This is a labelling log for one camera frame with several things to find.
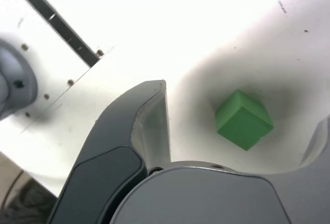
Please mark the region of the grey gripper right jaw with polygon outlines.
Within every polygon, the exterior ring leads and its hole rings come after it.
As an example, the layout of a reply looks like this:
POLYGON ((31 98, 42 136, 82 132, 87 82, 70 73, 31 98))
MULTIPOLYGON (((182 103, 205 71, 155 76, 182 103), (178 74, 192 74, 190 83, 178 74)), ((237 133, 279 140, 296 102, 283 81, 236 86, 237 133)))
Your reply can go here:
POLYGON ((166 124, 135 127, 133 146, 148 176, 123 199, 111 223, 329 223, 329 147, 309 165, 251 175, 205 162, 170 162, 166 124))

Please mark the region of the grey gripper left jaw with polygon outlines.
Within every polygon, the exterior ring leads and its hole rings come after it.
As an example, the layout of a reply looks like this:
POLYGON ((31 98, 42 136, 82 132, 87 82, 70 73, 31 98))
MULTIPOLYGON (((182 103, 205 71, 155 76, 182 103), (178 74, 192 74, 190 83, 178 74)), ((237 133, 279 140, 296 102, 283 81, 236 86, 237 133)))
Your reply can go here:
POLYGON ((110 223, 125 196, 170 162, 166 82, 143 82, 115 99, 88 134, 49 223, 110 223))

